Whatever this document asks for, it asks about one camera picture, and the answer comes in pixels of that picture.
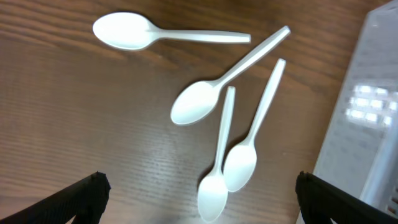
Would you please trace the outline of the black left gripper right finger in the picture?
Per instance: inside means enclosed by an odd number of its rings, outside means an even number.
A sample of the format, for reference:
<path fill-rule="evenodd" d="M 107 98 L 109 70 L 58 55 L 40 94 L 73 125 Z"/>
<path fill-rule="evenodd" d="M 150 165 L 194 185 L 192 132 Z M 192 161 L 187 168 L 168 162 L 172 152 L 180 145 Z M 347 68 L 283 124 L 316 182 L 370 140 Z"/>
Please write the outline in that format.
<path fill-rule="evenodd" d="M 397 218 L 308 172 L 297 176 L 295 192 L 306 224 L 397 224 Z"/>

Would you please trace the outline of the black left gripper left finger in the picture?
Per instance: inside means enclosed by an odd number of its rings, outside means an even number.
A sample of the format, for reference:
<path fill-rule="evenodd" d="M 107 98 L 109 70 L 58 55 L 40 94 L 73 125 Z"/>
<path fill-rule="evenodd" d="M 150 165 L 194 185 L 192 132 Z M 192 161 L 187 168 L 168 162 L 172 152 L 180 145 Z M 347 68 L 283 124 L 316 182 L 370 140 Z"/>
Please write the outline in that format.
<path fill-rule="evenodd" d="M 95 172 L 63 190 L 1 220 L 1 223 L 93 223 L 106 210 L 111 186 L 106 174 Z"/>

